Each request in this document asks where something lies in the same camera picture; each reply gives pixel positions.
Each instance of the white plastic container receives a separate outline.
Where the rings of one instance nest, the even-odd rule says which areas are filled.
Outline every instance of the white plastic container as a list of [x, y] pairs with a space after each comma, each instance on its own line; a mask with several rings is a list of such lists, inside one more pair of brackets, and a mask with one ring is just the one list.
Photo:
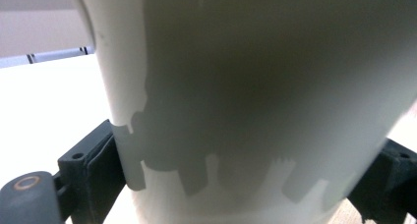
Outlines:
[[142, 223], [323, 223], [417, 93], [415, 0], [76, 0]]

